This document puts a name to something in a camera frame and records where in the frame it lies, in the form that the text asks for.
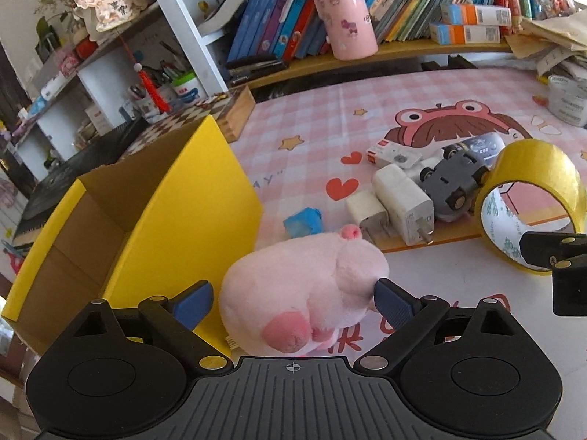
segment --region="purple book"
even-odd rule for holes
[[[267,23],[267,28],[265,28],[265,33],[263,33],[263,37],[260,40],[257,54],[266,54],[271,49],[271,43],[273,42],[277,28],[280,26],[281,12],[284,9],[286,1],[287,0],[277,0],[275,9],[271,13],[271,18],[269,18],[269,23]]]

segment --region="yellow star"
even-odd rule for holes
[[[280,150],[287,149],[289,151],[294,150],[298,145],[304,143],[304,141],[300,138],[300,136],[290,137],[289,139],[284,139],[281,143]]]

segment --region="black circular disc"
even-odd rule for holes
[[[97,343],[94,350],[49,354],[31,372],[26,395],[40,424],[71,438],[140,432],[165,417],[187,385],[181,364],[147,344]]]
[[[417,352],[400,374],[404,397],[421,416],[465,436],[516,438],[545,427],[561,399],[561,378],[538,348],[504,348],[502,337],[463,337]]]

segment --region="open cardboard box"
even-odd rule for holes
[[[43,354],[91,300],[135,307],[206,279],[212,312],[196,333],[230,355],[216,298],[254,248],[262,206],[213,117],[80,177],[34,243],[2,311]]]

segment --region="yellow packing tape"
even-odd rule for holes
[[[514,266],[547,275],[549,270],[527,264],[520,254],[520,238],[535,229],[523,224],[501,198],[500,186],[512,182],[530,183],[548,192],[564,208],[574,233],[585,232],[585,186],[562,150],[543,140],[525,139],[501,151],[477,196],[475,218],[482,237]]]

